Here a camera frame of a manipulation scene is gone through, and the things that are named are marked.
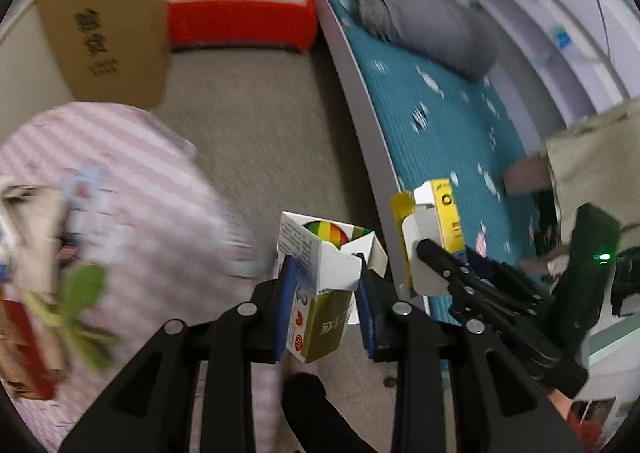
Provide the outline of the yellow white snack packet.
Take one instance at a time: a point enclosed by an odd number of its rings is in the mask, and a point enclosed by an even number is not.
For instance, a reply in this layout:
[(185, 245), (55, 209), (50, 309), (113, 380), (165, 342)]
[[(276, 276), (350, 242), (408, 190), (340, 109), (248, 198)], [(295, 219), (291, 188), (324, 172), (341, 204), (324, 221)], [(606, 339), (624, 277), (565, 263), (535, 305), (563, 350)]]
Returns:
[(397, 193), (390, 198), (390, 208), (404, 254), (405, 291), (410, 298), (447, 294), (447, 282), (419, 259), (418, 244), (431, 239), (466, 262), (466, 244), (450, 180), (428, 180), (413, 191)]

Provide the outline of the red brown paper bag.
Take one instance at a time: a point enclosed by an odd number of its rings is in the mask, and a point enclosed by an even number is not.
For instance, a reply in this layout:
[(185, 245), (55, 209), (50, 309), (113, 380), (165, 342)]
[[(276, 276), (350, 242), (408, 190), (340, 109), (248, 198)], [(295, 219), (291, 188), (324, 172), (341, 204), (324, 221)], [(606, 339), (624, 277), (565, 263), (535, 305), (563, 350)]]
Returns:
[(32, 329), (19, 301), (1, 299), (1, 379), (17, 399), (53, 400), (65, 378), (66, 354), (50, 329)]

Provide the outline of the green plush sprout toy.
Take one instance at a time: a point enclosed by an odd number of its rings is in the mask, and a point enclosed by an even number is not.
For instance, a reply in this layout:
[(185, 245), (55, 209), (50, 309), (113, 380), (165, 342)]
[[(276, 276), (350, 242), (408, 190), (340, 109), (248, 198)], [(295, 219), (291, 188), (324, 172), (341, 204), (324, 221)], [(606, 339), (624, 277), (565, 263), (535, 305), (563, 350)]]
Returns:
[(110, 347), (122, 340), (103, 329), (80, 321), (81, 313), (92, 308), (106, 285), (107, 269), (96, 262), (74, 265), (63, 277), (61, 294), (56, 303), (46, 303), (40, 294), (24, 291), (23, 300), (40, 322), (62, 339), (73, 355), (77, 355), (96, 371), (106, 371), (114, 364)]

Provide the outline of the white green carton box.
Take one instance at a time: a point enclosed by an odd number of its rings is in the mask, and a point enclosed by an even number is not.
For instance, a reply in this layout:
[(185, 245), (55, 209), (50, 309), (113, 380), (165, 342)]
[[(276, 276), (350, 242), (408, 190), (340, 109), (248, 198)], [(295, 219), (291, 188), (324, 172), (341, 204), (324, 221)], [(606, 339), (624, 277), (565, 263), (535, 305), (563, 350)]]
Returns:
[(382, 277), (387, 255), (375, 231), (288, 211), (281, 213), (277, 251), (280, 259), (295, 260), (285, 347), (312, 363), (340, 347), (361, 270)]

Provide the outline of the teal patterned bed sheet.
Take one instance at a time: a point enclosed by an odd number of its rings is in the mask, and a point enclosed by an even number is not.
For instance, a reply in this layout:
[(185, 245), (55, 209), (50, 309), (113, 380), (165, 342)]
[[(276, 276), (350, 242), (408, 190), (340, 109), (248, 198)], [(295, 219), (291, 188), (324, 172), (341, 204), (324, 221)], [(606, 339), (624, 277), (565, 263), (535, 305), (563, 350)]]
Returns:
[(363, 112), (374, 117), (372, 134), (359, 141), (385, 147), (369, 172), (390, 169), (397, 191), (448, 180), (466, 245), (514, 267), (536, 257), (533, 196), (506, 195), (502, 182), (525, 146), (491, 80), (466, 80), (375, 38), (361, 26), (355, 0), (319, 0), (318, 11), (350, 113), (359, 114), (361, 92)]

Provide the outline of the pink checkered round tablecloth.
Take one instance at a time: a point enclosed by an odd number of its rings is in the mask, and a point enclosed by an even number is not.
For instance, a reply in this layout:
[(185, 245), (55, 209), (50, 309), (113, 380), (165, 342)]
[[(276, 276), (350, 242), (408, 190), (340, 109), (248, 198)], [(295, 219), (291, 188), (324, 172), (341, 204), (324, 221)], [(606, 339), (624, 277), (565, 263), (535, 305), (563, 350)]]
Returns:
[(104, 265), (81, 318), (120, 338), (117, 366), (171, 317), (202, 323), (247, 299), (262, 269), (194, 155), (154, 115), (119, 104), (58, 106), (2, 143), (3, 176), (62, 192), (80, 259)]

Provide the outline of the grey pillow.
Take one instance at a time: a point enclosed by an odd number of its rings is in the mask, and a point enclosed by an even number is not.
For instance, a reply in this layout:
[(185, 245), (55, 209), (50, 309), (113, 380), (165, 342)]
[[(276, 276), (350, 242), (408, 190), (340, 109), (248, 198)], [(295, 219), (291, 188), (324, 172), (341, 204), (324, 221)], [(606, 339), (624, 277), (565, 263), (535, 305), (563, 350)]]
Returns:
[(424, 55), (470, 81), (485, 77), (498, 46), (484, 18), (457, 0), (355, 0), (367, 32)]

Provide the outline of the red white storage box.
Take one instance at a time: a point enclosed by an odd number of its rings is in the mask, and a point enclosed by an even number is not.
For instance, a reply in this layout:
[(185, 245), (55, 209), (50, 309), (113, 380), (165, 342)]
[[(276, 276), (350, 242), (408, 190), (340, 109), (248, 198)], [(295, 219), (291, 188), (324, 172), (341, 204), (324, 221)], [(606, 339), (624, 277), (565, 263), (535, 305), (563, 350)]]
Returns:
[(304, 53), (314, 44), (314, 0), (168, 0), (169, 42), (196, 46), (280, 46)]

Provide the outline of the tall brown cardboard box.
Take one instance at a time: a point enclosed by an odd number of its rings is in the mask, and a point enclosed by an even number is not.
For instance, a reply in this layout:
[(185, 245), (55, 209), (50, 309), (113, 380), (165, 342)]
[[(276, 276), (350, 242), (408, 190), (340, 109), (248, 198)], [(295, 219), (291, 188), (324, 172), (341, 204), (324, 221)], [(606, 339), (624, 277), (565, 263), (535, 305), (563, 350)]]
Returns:
[(157, 106), (169, 66), (167, 0), (37, 0), (77, 101)]

